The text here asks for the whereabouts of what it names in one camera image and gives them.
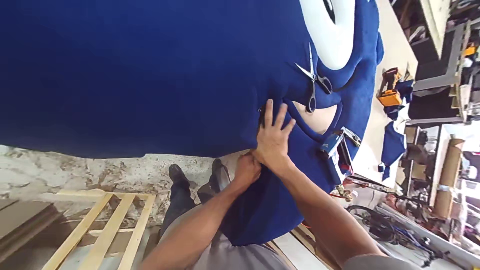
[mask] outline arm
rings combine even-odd
[[[251,154],[240,156],[233,181],[165,235],[141,269],[184,269],[193,264],[212,241],[233,201],[260,177],[260,169]]]
[[[292,119],[281,130],[287,113],[286,104],[282,104],[272,126],[272,107],[273,101],[269,99],[265,110],[265,127],[259,130],[258,147],[253,155],[282,180],[312,227],[318,238],[316,240],[323,244],[340,266],[357,255],[383,255],[357,221],[293,164],[287,155],[287,142],[295,120]]]

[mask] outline gray shirt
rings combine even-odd
[[[165,235],[196,208],[183,214],[167,228]],[[217,232],[212,242],[189,270],[292,270],[275,251],[264,245],[232,246],[221,232]],[[343,270],[419,270],[408,262],[378,255],[356,256],[346,261]]]

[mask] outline black pants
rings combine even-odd
[[[162,237],[165,230],[174,220],[196,206],[195,202],[190,197],[190,185],[187,181],[173,183],[170,190],[170,206],[163,219],[162,228],[160,229],[160,237]]]
[[[208,183],[204,184],[197,192],[197,195],[202,204],[206,203],[218,190],[218,173],[213,173],[210,176]],[[185,214],[196,206],[193,199],[190,197],[190,184],[187,181],[178,181],[173,183],[170,192],[170,206],[165,213],[162,228],[160,229],[159,240],[165,230],[176,220],[179,216]]]

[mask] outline white eye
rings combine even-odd
[[[355,0],[300,0],[300,5],[322,63],[343,68],[352,54]]]

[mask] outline cardboard tube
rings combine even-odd
[[[465,140],[451,139],[448,144],[445,162],[440,175],[439,186],[455,187],[458,177],[458,170],[460,169],[460,162],[462,157],[462,148]],[[451,190],[438,190],[435,197],[435,204],[433,206],[432,214],[443,219],[450,217],[452,212],[453,194]]]

